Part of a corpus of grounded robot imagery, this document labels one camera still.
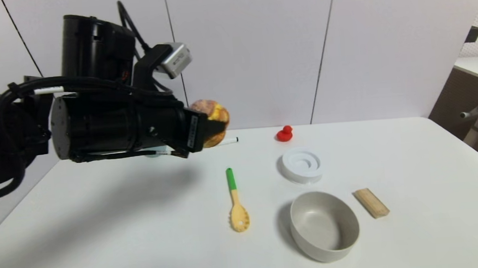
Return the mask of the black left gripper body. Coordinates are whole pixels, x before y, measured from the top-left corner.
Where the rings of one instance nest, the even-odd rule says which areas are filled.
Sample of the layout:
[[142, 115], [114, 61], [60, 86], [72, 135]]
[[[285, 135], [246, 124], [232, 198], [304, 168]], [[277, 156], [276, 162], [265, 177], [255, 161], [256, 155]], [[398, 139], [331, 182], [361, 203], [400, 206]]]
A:
[[136, 135], [135, 156], [186, 158], [202, 151], [207, 116], [176, 99], [136, 101], [131, 105]]

